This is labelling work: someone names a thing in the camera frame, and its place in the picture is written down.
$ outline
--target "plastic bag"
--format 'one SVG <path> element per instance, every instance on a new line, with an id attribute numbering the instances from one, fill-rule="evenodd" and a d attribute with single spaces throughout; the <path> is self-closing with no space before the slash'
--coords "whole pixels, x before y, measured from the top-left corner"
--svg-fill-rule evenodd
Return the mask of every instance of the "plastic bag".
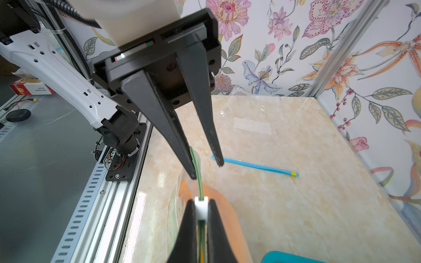
<path id="1" fill-rule="evenodd" d="M 288 138 L 282 134 L 288 129 L 288 120 L 283 116 L 281 97 L 253 95 L 237 86 L 217 118 L 223 118 L 216 122 L 218 130 L 230 132 L 228 137 L 218 137 L 224 157 L 286 170 L 297 169 L 279 165 L 277 158 L 267 158 L 267 153 L 287 147 Z"/>

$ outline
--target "white sticker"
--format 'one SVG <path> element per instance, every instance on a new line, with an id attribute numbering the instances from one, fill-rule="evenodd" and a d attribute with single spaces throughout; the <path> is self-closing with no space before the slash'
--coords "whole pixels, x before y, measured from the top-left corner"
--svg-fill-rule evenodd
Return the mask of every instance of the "white sticker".
<path id="1" fill-rule="evenodd" d="M 241 130 L 249 130 L 256 133 L 272 134 L 270 123 L 258 122 L 255 120 L 246 120 L 240 118 L 234 118 L 234 128 Z"/>

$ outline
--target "green leaf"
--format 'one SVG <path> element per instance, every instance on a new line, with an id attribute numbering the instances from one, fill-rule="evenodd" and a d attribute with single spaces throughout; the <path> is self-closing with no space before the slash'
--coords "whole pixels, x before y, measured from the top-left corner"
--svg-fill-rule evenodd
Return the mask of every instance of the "green leaf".
<path id="1" fill-rule="evenodd" d="M 295 51 L 297 51 L 297 50 L 294 50 L 289 55 L 287 55 L 287 59 L 285 60 L 285 63 L 287 63 L 288 61 L 291 60 L 292 56 L 295 54 Z"/>
<path id="2" fill-rule="evenodd" d="M 233 55 L 232 57 L 229 57 L 228 58 L 228 61 L 230 61 L 230 62 L 234 62 L 234 61 L 236 61 L 237 59 L 239 59 L 239 58 L 241 58 L 239 55 Z"/>
<path id="3" fill-rule="evenodd" d="M 225 74 L 232 74 L 232 73 L 234 73 L 234 71 L 232 71 L 232 69 L 231 68 L 229 68 L 229 67 L 224 67 L 224 68 L 222 68 L 222 72 L 223 73 L 225 73 Z"/>
<path id="4" fill-rule="evenodd" d="M 242 35 L 234 39 L 228 48 L 228 56 L 231 57 L 237 54 L 241 48 Z"/>
<path id="5" fill-rule="evenodd" d="M 355 119 L 358 116 L 358 114 L 360 114 L 361 112 L 361 101 L 357 96 L 355 96 L 352 99 L 352 110 L 354 111 L 354 119 Z"/>
<path id="6" fill-rule="evenodd" d="M 402 114 L 397 109 L 389 106 L 382 106 L 381 110 L 383 111 L 386 120 L 392 124 L 392 126 L 400 130 L 410 131 L 403 120 Z"/>
<path id="7" fill-rule="evenodd" d="M 262 52 L 262 58 L 261 58 L 262 60 L 260 60 L 260 61 L 265 60 L 268 55 L 269 55 L 269 47 L 266 44 L 266 46 L 264 47 L 263 52 Z"/>
<path id="8" fill-rule="evenodd" d="M 392 179 L 393 173 L 394 173 L 394 170 L 393 170 L 393 168 L 392 168 L 392 170 L 390 170 L 390 173 L 389 173 L 389 175 L 386 177 L 386 179 L 384 179 L 383 181 L 381 181 L 379 184 L 380 184 L 382 187 L 385 187 L 385 186 L 387 185 L 387 183 L 390 181 L 390 179 Z"/>
<path id="9" fill-rule="evenodd" d="M 279 47 L 279 50 L 278 50 L 278 53 L 281 55 L 281 57 L 283 57 L 283 56 L 284 56 L 283 48 L 284 48 L 284 44 L 282 44 L 282 45 Z"/>
<path id="10" fill-rule="evenodd" d="M 414 13 L 414 10 L 411 11 L 411 21 L 414 21 L 417 18 L 417 14 Z"/>
<path id="11" fill-rule="evenodd" d="M 255 49 L 254 50 L 254 58 L 257 60 L 257 61 L 261 61 L 261 59 L 262 59 L 262 54 L 260 53 L 260 51 L 258 51 L 257 49 Z"/>
<path id="12" fill-rule="evenodd" d="M 282 70 L 281 73 L 285 73 L 287 71 L 294 71 L 294 70 L 292 68 L 286 68 L 286 69 Z"/>
<path id="13" fill-rule="evenodd" d="M 97 37 L 91 37 L 83 45 L 83 51 L 87 56 L 92 55 L 95 52 L 95 42 L 97 39 Z"/>
<path id="14" fill-rule="evenodd" d="M 324 46 L 324 45 L 330 45 L 330 39 L 328 39 L 327 37 L 318 40 L 313 45 L 306 46 L 303 49 L 303 51 L 301 51 L 300 60 L 305 59 L 306 57 L 313 54 L 314 52 L 316 52 L 317 49 L 319 49 L 321 46 Z"/>
<path id="15" fill-rule="evenodd" d="M 304 94 L 304 91 L 296 91 L 296 92 L 292 92 L 290 95 L 288 95 L 288 97 L 299 97 L 303 94 Z"/>
<path id="16" fill-rule="evenodd" d="M 414 13 L 418 13 L 419 11 L 419 6 L 417 3 L 410 3 L 410 4 L 406 4 L 407 7 L 412 8 L 412 10 L 414 11 Z"/>
<path id="17" fill-rule="evenodd" d="M 177 9 L 179 11 L 179 14 L 181 15 L 183 13 L 183 6 L 184 6 L 183 1 L 176 2 L 176 5 L 177 5 Z"/>
<path id="18" fill-rule="evenodd" d="M 300 27 L 297 26 L 294 29 L 294 33 L 292 34 L 292 41 L 295 42 L 298 39 L 298 36 L 300 35 Z"/>
<path id="19" fill-rule="evenodd" d="M 348 32 L 348 30 L 350 30 L 352 28 L 352 25 L 354 24 L 356 19 L 350 21 L 349 23 L 346 24 L 346 26 L 344 27 L 344 29 L 342 29 L 342 32 L 339 34 L 339 36 L 337 38 L 335 38 L 334 41 L 338 41 L 340 40 L 342 37 L 346 36 L 346 33 Z"/>
<path id="20" fill-rule="evenodd" d="M 225 50 L 221 49 L 221 56 L 226 59 L 226 52 Z"/>
<path id="21" fill-rule="evenodd" d="M 408 90 L 404 90 L 401 88 L 382 88 L 379 90 L 376 90 L 372 96 L 375 99 L 378 100 L 387 100 L 389 98 L 393 98 L 396 96 L 401 96 L 401 95 L 408 95 L 408 94 L 412 94 L 410 91 Z"/>
<path id="22" fill-rule="evenodd" d="M 295 86 L 292 86 L 288 90 L 290 90 L 290 91 L 301 91 L 301 90 L 307 89 L 308 87 L 310 87 L 309 83 L 302 83 L 302 84 L 297 84 Z"/>
<path id="23" fill-rule="evenodd" d="M 219 93 L 221 93 L 220 90 L 213 90 L 210 94 L 211 95 L 218 95 Z"/>
<path id="24" fill-rule="evenodd" d="M 275 64 L 276 64 L 276 68 L 278 69 L 279 68 L 279 60 L 280 60 L 281 58 L 277 58 L 276 60 L 275 60 Z"/>
<path id="25" fill-rule="evenodd" d="M 370 104 L 368 105 L 368 110 L 371 112 L 371 115 L 375 118 L 377 124 L 381 118 L 380 109 L 374 103 L 370 102 Z"/>

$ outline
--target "teal object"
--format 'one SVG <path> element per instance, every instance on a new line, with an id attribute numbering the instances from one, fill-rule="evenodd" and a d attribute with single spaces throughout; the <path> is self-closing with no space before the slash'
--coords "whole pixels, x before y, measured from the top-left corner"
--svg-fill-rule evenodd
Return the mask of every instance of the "teal object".
<path id="1" fill-rule="evenodd" d="M 264 165 L 255 165 L 255 164 L 252 164 L 252 163 L 237 161 L 237 160 L 233 160 L 233 159 L 225 158 L 225 157 L 224 157 L 224 161 L 230 162 L 230 163 L 233 163 L 233 164 L 236 164 L 236 165 L 247 166 L 247 167 L 265 170 L 265 171 L 269 171 L 269 172 L 284 173 L 284 174 L 287 174 L 287 175 L 290 175 L 290 176 L 298 177 L 297 172 L 291 172 L 291 171 L 284 170 L 284 169 L 278 169 L 278 168 L 273 168 L 273 167 L 264 166 Z"/>
<path id="2" fill-rule="evenodd" d="M 261 263 L 324 263 L 284 252 L 271 251 L 263 257 Z"/>

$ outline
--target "red box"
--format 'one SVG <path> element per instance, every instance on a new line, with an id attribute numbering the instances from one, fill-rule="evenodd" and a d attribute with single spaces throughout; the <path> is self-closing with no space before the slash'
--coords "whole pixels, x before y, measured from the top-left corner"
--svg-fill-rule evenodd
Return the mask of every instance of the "red box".
<path id="1" fill-rule="evenodd" d="M 54 91 L 41 80 L 31 78 L 17 80 L 9 84 L 9 87 L 17 95 L 49 95 L 54 93 Z"/>

